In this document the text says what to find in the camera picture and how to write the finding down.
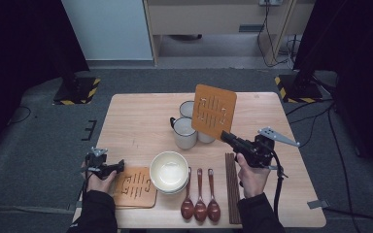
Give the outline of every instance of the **mug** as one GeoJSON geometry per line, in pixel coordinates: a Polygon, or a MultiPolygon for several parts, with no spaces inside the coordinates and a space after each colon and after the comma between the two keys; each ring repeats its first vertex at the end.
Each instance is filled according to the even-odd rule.
{"type": "Polygon", "coordinates": [[[183,150],[193,148],[197,140],[197,132],[192,128],[192,119],[188,117],[181,117],[169,119],[171,127],[174,129],[175,144],[183,150]]]}
{"type": "MultiPolygon", "coordinates": [[[[188,100],[180,106],[180,117],[192,118],[193,113],[193,101],[188,100]]],[[[215,138],[198,131],[198,141],[201,143],[209,144],[215,141],[215,138]]]]}

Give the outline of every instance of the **bowl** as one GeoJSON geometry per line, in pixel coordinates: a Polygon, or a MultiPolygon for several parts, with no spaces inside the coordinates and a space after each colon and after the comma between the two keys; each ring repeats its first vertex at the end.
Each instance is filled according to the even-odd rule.
{"type": "Polygon", "coordinates": [[[162,152],[151,163],[150,177],[153,185],[160,192],[165,194],[177,193],[187,184],[187,161],[177,152],[162,152]]]}

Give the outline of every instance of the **black sleeve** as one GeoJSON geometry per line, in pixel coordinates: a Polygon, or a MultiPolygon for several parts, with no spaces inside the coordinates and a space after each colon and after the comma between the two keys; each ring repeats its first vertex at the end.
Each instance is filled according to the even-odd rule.
{"type": "Polygon", "coordinates": [[[265,193],[238,202],[239,214],[245,233],[282,233],[283,225],[277,220],[265,193]]]}
{"type": "Polygon", "coordinates": [[[117,233],[114,199],[105,192],[89,191],[83,202],[81,216],[72,223],[67,232],[117,233]]]}

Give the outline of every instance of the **yellow and black hazard tape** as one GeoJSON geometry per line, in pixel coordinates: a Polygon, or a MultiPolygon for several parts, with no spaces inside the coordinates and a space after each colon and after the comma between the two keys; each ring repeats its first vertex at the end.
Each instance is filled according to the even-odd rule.
{"type": "Polygon", "coordinates": [[[98,88],[99,82],[101,82],[101,79],[94,79],[92,87],[90,91],[87,94],[87,97],[85,99],[81,100],[71,100],[71,99],[62,99],[58,101],[53,101],[54,105],[76,105],[76,104],[88,104],[90,101],[92,101],[93,95],[96,92],[96,89],[98,88]]]}
{"type": "Polygon", "coordinates": [[[275,84],[277,85],[281,98],[285,103],[313,103],[322,101],[322,98],[289,98],[280,77],[275,77],[275,84]]]}

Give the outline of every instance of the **wall socket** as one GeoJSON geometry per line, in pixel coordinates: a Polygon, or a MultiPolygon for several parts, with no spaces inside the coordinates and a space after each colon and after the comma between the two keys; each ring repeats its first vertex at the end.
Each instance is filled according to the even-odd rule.
{"type": "Polygon", "coordinates": [[[266,3],[269,6],[280,6],[283,5],[283,0],[259,0],[259,6],[266,6],[266,3]]]}

